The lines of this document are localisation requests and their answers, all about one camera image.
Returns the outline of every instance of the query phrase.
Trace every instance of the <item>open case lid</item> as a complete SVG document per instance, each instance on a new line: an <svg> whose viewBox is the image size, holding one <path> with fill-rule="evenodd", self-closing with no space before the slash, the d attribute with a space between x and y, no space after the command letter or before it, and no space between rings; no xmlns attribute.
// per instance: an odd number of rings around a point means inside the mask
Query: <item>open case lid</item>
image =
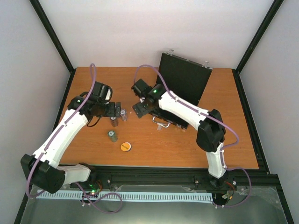
<svg viewBox="0 0 299 224"><path fill-rule="evenodd" d="M172 54L162 53L159 72L170 90L197 106L212 73L212 68ZM156 84L162 84L159 76ZM158 109L150 114L182 128L188 127L186 121L168 111Z"/></svg>

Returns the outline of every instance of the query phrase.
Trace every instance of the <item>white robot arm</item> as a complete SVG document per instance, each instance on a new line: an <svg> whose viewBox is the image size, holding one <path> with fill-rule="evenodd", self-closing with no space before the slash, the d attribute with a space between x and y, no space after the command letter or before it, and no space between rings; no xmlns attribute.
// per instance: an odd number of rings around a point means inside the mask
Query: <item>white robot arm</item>
<svg viewBox="0 0 299 224"><path fill-rule="evenodd" d="M50 193L55 193L65 184L86 181L93 184L96 181L94 168L88 164L58 165L76 134L81 128L88 125L94 117L100 119L101 117L120 116L121 104L119 102L110 102L112 93L110 86L95 82L89 99L77 112L76 109L84 101L83 96L87 92L72 99L68 105L68 110L50 137L32 156L25 154L21 159L26 178L30 177L30 172L32 174L32 184Z"/></svg>
<svg viewBox="0 0 299 224"><path fill-rule="evenodd" d="M139 118L154 109L160 108L184 119L198 131L196 142L206 152L209 174L217 179L225 174L226 170L221 164L220 154L220 149L223 147L225 128L201 115L203 113L221 120L221 115L217 110L209 112L201 109L183 100L174 92L167 92L161 84L152 88L142 79L132 86L132 90L142 98L142 102L133 106Z"/></svg>

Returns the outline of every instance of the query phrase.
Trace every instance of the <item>black frame edge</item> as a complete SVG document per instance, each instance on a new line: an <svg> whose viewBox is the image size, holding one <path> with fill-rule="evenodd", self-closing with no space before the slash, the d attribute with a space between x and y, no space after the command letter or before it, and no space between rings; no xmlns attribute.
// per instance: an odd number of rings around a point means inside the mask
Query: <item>black frame edge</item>
<svg viewBox="0 0 299 224"><path fill-rule="evenodd" d="M256 48L257 44L261 40L263 34L265 33L266 29L270 25L272 19L274 18L276 12L279 10L281 4L284 0L274 0L270 9L268 10L266 16L264 17L260 27L258 28L256 34L252 38L252 41L250 42L250 45L248 46L247 50L245 51L241 61L238 64L238 67L235 69L237 71L237 74L240 74L242 69L244 68L245 64L249 60L252 52Z"/></svg>
<svg viewBox="0 0 299 224"><path fill-rule="evenodd" d="M22 203L21 203L20 208L18 210L17 216L14 220L14 224L20 224L21 223L24 211L26 209L27 202L28 202L28 197L27 197L26 194L24 194Z"/></svg>
<svg viewBox="0 0 299 224"><path fill-rule="evenodd" d="M41 20L43 26L45 27L49 37L53 41L53 44L55 45L63 62L65 63L65 66L67 67L67 69L69 70L70 73L73 72L74 68L73 68L68 56L66 55L66 52L65 52L64 48L62 47L60 40L58 39L46 13L44 12L41 3L39 2L39 0L30 0L30 3L32 5L32 7L34 8L36 14L38 15L39 19Z"/></svg>
<svg viewBox="0 0 299 224"><path fill-rule="evenodd" d="M239 98L240 98L240 102L243 108L243 112L244 112L244 116L246 119L246 123L248 126L248 130L249 130L249 134L251 137L251 141L252 141L252 145L254 148L254 151L256 153L256 159L258 162L258 166L259 166L259 170L264 170L266 172L269 172L269 167L266 161L266 157L265 154L263 152L263 148L262 148L262 144L261 141L259 139L257 130L256 130L256 125L254 123L251 111L250 111L250 107L246 98L246 94L242 85L242 81L240 76L237 74L236 70L232 69L233 75L234 75L234 79L235 79L235 85L237 87L238 90L238 94L239 94Z"/></svg>
<svg viewBox="0 0 299 224"><path fill-rule="evenodd" d="M282 208L284 210L285 218L286 218L287 222L289 224L293 224L294 220L293 220L293 217L292 217L289 205L288 205L288 203L286 201L285 194L284 194L284 192L282 190L278 191L278 197L280 199L280 203L281 203Z"/></svg>

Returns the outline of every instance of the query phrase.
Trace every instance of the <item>white wall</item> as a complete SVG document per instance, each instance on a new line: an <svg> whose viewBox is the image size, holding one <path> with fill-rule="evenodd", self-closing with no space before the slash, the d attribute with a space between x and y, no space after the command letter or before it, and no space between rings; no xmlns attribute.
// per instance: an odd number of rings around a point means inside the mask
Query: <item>white wall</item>
<svg viewBox="0 0 299 224"><path fill-rule="evenodd" d="M0 7L0 223L25 193L20 159L51 133L69 73L29 1Z"/></svg>
<svg viewBox="0 0 299 224"><path fill-rule="evenodd" d="M284 1L241 72L270 170L299 223L299 2Z"/></svg>
<svg viewBox="0 0 299 224"><path fill-rule="evenodd" d="M74 66L158 66L161 52L236 68L273 0L41 0Z"/></svg>

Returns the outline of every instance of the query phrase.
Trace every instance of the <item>white cable tray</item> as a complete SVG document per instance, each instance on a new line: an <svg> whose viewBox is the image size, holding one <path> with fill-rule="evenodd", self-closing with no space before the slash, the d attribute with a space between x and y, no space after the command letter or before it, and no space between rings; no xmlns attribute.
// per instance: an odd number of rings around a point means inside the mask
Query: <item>white cable tray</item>
<svg viewBox="0 0 299 224"><path fill-rule="evenodd" d="M110 193L108 191L100 192L98 196L90 196L91 200L97 200L103 195ZM119 194L124 202L198 202L211 203L213 200L211 193L158 193L158 192L115 192ZM59 190L54 194L44 192L38 199L68 199L81 200L82 191ZM109 195L102 199L103 201L119 201L116 195Z"/></svg>

